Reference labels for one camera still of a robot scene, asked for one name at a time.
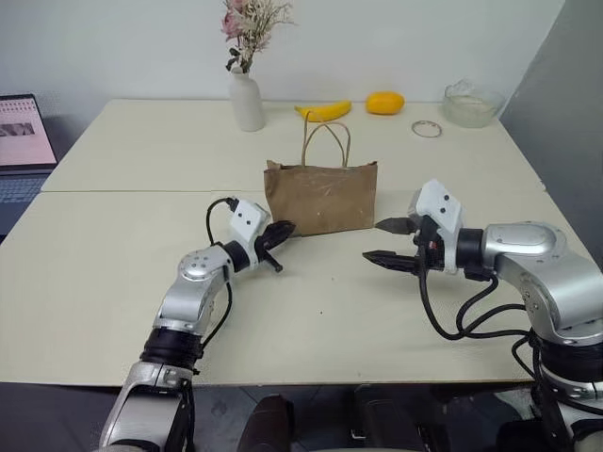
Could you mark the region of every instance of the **banana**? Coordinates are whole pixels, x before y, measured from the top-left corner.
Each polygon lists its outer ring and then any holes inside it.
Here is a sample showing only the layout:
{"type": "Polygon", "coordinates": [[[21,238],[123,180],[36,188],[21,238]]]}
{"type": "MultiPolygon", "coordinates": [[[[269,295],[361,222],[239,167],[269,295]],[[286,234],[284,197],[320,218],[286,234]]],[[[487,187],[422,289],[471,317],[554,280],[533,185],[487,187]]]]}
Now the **banana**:
{"type": "Polygon", "coordinates": [[[341,118],[351,110],[351,101],[341,101],[329,105],[295,106],[303,118],[310,112],[310,122],[332,121],[341,118]]]}

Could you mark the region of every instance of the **table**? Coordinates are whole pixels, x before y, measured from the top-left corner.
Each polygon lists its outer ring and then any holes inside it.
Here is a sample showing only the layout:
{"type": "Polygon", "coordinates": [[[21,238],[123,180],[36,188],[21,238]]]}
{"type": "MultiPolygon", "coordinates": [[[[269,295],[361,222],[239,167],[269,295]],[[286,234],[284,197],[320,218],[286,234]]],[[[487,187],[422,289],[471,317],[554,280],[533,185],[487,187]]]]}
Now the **table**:
{"type": "MultiPolygon", "coordinates": [[[[303,120],[293,104],[268,103],[268,125],[238,130],[224,101],[110,102],[75,143],[44,191],[263,190],[266,160],[298,164],[303,120]]],[[[354,104],[351,165],[378,160],[378,189],[416,189],[435,177],[453,192],[467,184],[502,193],[542,191],[538,176],[498,121],[483,129],[448,122],[436,104],[408,104],[392,117],[354,104]],[[411,131],[418,120],[442,124],[440,138],[411,131]]],[[[333,138],[317,134],[308,164],[341,162],[333,138]]]]}
{"type": "MultiPolygon", "coordinates": [[[[0,248],[0,380],[120,385],[142,351],[180,258],[207,245],[205,207],[224,195],[174,192],[42,193],[0,248]]],[[[229,192],[264,205],[263,192],[229,192]]],[[[545,220],[568,232],[542,190],[496,192],[470,184],[454,193],[466,224],[545,220]]],[[[381,190],[376,219],[403,213],[410,190],[381,190]]],[[[228,213],[216,211],[226,239],[228,213]]],[[[366,250],[414,252],[408,237],[378,230],[294,238],[277,249],[281,274],[267,267],[235,280],[231,316],[201,361],[195,382],[504,381],[526,376],[513,339],[451,343],[430,326],[416,279],[374,266],[366,250]]],[[[430,276],[449,329],[461,302],[482,285],[430,276]]],[[[218,318],[225,305],[217,300],[218,318]]],[[[506,283],[483,310],[519,300],[506,283]]],[[[522,313],[492,319],[498,329],[526,327],[522,313]]]]}

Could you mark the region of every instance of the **metal ring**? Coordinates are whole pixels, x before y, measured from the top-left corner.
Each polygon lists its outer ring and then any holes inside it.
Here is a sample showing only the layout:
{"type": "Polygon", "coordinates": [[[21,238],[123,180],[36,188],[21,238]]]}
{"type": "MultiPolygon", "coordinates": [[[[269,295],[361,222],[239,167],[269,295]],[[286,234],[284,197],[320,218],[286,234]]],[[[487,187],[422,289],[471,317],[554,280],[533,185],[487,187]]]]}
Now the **metal ring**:
{"type": "Polygon", "coordinates": [[[437,122],[421,120],[413,122],[413,132],[424,138],[438,138],[442,136],[442,127],[437,122]]]}

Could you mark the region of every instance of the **laptop screen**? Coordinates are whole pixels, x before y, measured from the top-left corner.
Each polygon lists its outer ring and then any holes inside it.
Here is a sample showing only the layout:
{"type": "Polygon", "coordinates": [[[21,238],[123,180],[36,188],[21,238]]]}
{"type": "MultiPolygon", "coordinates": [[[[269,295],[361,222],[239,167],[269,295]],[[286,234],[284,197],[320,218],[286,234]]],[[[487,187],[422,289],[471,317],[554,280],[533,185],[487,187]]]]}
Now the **laptop screen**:
{"type": "Polygon", "coordinates": [[[0,171],[45,170],[56,164],[34,96],[0,97],[0,171]]]}

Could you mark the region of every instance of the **brown paper bag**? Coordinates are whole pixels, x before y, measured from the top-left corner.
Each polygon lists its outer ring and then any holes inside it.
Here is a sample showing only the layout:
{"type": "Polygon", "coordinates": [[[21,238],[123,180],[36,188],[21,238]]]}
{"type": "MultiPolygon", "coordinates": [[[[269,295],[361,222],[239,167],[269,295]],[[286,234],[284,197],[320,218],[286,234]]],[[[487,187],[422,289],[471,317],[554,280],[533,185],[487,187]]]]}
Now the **brown paper bag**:
{"type": "Polygon", "coordinates": [[[327,234],[373,227],[377,162],[348,167],[350,130],[341,122],[323,122],[308,136],[308,117],[303,126],[301,165],[285,166],[268,161],[264,188],[275,221],[288,219],[296,224],[295,234],[327,234]],[[339,137],[330,127],[339,125],[348,135],[344,151],[339,137]],[[306,165],[310,140],[326,128],[341,149],[341,168],[306,165]]]}

